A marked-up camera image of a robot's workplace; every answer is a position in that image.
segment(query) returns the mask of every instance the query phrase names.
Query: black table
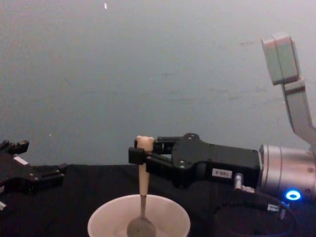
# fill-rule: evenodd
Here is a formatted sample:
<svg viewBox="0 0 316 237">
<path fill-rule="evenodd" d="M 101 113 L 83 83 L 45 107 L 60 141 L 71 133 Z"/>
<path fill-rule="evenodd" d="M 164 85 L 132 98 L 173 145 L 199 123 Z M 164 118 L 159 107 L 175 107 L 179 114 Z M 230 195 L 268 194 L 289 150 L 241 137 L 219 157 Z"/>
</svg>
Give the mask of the black table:
<svg viewBox="0 0 316 237">
<path fill-rule="evenodd" d="M 49 166 L 37 169 L 43 171 Z M 177 189 L 169 181 L 151 176 L 149 193 L 172 199 L 183 206 L 192 223 L 191 237 L 226 237 L 225 230 L 213 220 L 212 209 L 218 197 L 225 197 L 231 187 L 197 182 L 187 190 Z M 138 193 L 138 169 L 134 165 L 88 166 L 70 165 L 60 187 L 38 192 L 34 196 L 20 193 L 6 194 L 0 200 L 7 209 L 0 213 L 1 237 L 87 237 L 87 223 L 91 214 L 102 204 L 120 196 Z M 316 237 L 316 208 L 311 203 L 292 205 L 297 219 L 296 237 Z M 270 233 L 280 223 L 268 223 L 263 215 L 249 222 L 235 210 L 232 220 L 241 228 L 250 226 L 257 234 Z"/>
</svg>

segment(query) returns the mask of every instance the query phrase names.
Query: blue ring light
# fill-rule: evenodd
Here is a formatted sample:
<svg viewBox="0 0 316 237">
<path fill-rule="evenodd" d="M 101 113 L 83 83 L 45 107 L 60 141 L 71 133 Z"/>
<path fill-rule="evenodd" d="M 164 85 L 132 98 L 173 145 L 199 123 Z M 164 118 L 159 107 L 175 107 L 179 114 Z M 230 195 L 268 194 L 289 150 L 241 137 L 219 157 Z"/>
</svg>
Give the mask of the blue ring light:
<svg viewBox="0 0 316 237">
<path fill-rule="evenodd" d="M 301 194 L 296 191 L 296 190 L 290 190 L 286 193 L 286 198 L 291 200 L 291 201 L 295 201 L 301 198 Z"/>
</svg>

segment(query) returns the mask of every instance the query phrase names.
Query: cable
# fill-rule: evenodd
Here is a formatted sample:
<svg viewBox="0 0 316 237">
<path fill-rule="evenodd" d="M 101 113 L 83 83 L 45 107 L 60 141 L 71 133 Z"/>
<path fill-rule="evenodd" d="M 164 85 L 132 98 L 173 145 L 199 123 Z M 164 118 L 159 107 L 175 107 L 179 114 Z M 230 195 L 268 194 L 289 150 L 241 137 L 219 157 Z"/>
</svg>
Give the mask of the cable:
<svg viewBox="0 0 316 237">
<path fill-rule="evenodd" d="M 275 197 L 273 197 L 271 195 L 264 194 L 262 192 L 256 191 L 254 194 L 251 194 L 251 195 L 258 195 L 258 196 L 261 196 L 261 197 L 270 198 L 274 202 L 276 202 L 280 207 L 282 206 L 284 209 L 286 209 L 287 213 L 289 213 L 290 216 L 292 217 L 292 219 L 294 220 L 294 224 L 293 224 L 292 228 L 290 228 L 286 232 L 282 232 L 282 233 L 279 233 L 279 234 L 250 235 L 250 234 L 241 234 L 241 233 L 235 232 L 232 229 L 227 228 L 227 226 L 224 226 L 222 224 L 222 222 L 220 222 L 218 220 L 217 213 L 218 213 L 219 210 L 221 210 L 223 208 L 228 208 L 228 207 L 248 207 L 248 208 L 253 208 L 253 209 L 269 212 L 269 205 L 259 204 L 259 203 L 254 203 L 254 202 L 234 202 L 234 201 L 225 202 L 225 203 L 221 204 L 219 207 L 217 207 L 214 210 L 214 219 L 218 223 L 220 228 L 222 228 L 223 230 L 226 230 L 229 234 L 231 234 L 233 236 L 236 236 L 236 237 L 284 237 L 284 236 L 288 236 L 288 235 L 292 234 L 296 230 L 297 220 L 296 220 L 296 218 L 294 216 L 293 211 L 289 208 L 288 205 L 286 205 L 285 203 L 283 203 L 280 200 L 276 199 Z M 272 212 L 279 212 L 280 215 L 282 215 L 281 211 L 282 211 L 282 209 L 279 208 L 278 211 L 272 211 Z"/>
</svg>

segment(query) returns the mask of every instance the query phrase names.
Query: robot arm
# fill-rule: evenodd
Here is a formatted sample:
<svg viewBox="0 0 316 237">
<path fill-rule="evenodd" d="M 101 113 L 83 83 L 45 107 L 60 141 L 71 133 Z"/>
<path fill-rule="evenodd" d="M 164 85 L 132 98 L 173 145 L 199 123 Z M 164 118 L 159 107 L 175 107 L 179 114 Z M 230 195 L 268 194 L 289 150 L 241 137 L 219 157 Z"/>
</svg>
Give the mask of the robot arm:
<svg viewBox="0 0 316 237">
<path fill-rule="evenodd" d="M 274 85 L 281 84 L 288 117 L 295 134 L 316 148 L 316 131 L 300 76 L 295 44 L 287 34 L 262 40 L 269 73 Z M 147 171 L 187 187 L 197 180 L 248 186 L 280 199 L 315 200 L 316 165 L 314 153 L 262 145 L 259 152 L 208 144 L 197 134 L 159 137 L 154 150 L 129 149 L 129 162 L 146 163 Z"/>
<path fill-rule="evenodd" d="M 281 84 L 287 114 L 296 135 L 316 148 L 316 129 L 305 92 L 305 83 L 294 41 L 286 33 L 262 40 L 268 71 L 273 85 Z"/>
</svg>

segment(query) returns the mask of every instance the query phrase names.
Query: white sticker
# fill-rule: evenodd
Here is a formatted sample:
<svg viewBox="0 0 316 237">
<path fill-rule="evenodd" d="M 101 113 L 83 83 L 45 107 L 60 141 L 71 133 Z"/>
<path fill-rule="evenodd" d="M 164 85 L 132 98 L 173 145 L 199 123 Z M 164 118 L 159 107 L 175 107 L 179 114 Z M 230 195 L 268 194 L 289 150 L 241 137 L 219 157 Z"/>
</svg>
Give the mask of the white sticker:
<svg viewBox="0 0 316 237">
<path fill-rule="evenodd" d="M 278 211 L 279 211 L 279 208 L 278 208 L 278 206 L 276 206 L 276 205 L 268 204 L 268 211 L 271 211 L 271 212 L 278 212 Z"/>
<path fill-rule="evenodd" d="M 215 168 L 212 170 L 212 176 L 231 179 L 232 175 L 233 175 L 233 172 L 230 170 L 215 169 Z"/>
<path fill-rule="evenodd" d="M 20 163 L 23 164 L 23 165 L 28 164 L 25 160 L 23 160 L 23 159 L 20 158 L 20 157 L 14 157 L 13 159 L 15 159 L 17 162 L 20 162 Z"/>
</svg>

